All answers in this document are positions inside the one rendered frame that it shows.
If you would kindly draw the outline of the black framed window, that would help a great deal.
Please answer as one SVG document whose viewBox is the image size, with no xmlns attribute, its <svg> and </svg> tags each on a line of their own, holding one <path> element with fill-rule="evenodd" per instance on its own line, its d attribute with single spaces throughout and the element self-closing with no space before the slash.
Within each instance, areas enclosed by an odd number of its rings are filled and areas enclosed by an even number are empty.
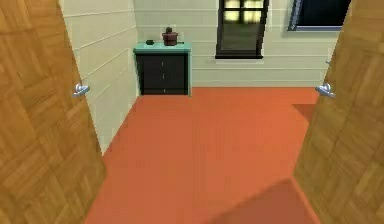
<svg viewBox="0 0 384 224">
<path fill-rule="evenodd" d="M 269 0 L 219 0 L 216 59 L 262 59 Z"/>
</svg>

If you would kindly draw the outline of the blue framed dark picture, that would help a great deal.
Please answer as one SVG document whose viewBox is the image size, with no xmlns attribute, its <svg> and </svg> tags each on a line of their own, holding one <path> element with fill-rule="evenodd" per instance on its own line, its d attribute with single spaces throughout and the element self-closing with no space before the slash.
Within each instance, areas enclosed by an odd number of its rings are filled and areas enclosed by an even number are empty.
<svg viewBox="0 0 384 224">
<path fill-rule="evenodd" d="M 340 31 L 351 0 L 293 0 L 288 31 Z"/>
</svg>

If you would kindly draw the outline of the wooden parquet room door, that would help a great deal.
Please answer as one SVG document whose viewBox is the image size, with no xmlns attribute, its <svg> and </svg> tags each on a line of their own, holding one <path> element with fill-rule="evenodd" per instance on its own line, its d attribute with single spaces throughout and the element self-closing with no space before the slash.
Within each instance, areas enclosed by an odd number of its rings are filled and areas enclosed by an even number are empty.
<svg viewBox="0 0 384 224">
<path fill-rule="evenodd" d="M 106 169 L 59 0 L 0 0 L 0 224 L 83 224 Z"/>
<path fill-rule="evenodd" d="M 321 224 L 384 224 L 384 0 L 352 0 L 294 177 Z"/>
</svg>

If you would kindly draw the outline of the dark red plant pot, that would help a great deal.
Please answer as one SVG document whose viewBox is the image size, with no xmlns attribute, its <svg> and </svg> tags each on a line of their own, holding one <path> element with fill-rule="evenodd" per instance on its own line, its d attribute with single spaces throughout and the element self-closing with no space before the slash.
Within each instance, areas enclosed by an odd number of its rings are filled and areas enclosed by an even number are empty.
<svg viewBox="0 0 384 224">
<path fill-rule="evenodd" d="M 174 32 L 171 27 L 167 27 L 162 34 L 162 38 L 165 46 L 175 46 L 177 44 L 178 33 Z"/>
</svg>

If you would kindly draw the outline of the teal topped black cabinet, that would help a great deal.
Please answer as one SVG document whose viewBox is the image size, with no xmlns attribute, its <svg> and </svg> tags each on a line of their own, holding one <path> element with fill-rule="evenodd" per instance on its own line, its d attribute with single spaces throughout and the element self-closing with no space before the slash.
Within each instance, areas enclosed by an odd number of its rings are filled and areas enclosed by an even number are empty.
<svg viewBox="0 0 384 224">
<path fill-rule="evenodd" d="M 192 95 L 189 43 L 138 43 L 133 49 L 141 95 Z"/>
</svg>

